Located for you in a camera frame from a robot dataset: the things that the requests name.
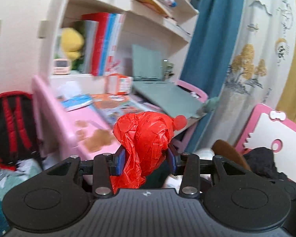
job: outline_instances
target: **blue curtain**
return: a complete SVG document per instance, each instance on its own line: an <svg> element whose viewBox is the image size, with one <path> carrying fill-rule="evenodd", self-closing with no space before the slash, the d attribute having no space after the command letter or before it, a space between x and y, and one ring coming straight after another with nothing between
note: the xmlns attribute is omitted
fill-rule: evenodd
<svg viewBox="0 0 296 237"><path fill-rule="evenodd" d="M180 79L219 95L235 46L243 0L200 0L200 12ZM193 152L211 114L202 118L186 151Z"/></svg>

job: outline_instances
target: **white wall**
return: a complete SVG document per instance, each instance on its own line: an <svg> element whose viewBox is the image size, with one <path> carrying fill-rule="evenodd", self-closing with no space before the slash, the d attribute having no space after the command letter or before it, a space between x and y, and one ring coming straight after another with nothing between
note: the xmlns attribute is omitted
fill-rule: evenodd
<svg viewBox="0 0 296 237"><path fill-rule="evenodd" d="M0 0L0 93L31 92L42 39L37 38L51 0Z"/></svg>

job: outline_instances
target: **orange box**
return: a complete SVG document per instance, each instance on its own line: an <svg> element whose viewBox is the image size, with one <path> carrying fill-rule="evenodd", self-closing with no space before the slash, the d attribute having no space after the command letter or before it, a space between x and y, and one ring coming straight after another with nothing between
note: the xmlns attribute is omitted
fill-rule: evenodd
<svg viewBox="0 0 296 237"><path fill-rule="evenodd" d="M133 78L118 73L106 77L106 93L114 95L129 94L132 90Z"/></svg>

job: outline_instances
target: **paper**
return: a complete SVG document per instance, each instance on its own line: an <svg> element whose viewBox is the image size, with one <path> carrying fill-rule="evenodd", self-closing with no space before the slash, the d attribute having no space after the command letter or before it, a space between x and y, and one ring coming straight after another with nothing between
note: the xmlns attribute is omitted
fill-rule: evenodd
<svg viewBox="0 0 296 237"><path fill-rule="evenodd" d="M68 81L57 88L59 96L69 100L75 96L82 95L82 89L77 81Z"/></svg>

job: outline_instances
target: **blue notebook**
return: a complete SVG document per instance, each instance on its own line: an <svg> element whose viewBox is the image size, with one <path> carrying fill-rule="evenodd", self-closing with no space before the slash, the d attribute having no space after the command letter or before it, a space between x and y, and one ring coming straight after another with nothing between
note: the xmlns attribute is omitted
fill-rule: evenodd
<svg viewBox="0 0 296 237"><path fill-rule="evenodd" d="M90 95L81 94L77 95L69 100L62 101L61 104L64 106L66 111L73 111L93 103L93 99Z"/></svg>
<svg viewBox="0 0 296 237"><path fill-rule="evenodd" d="M116 19L116 13L111 13L108 20L108 26L106 28L105 38L103 42L103 50L101 54L100 67L99 67L99 76L102 76L104 73L106 56L108 54L109 42L110 42L113 26L115 23L115 19Z"/></svg>

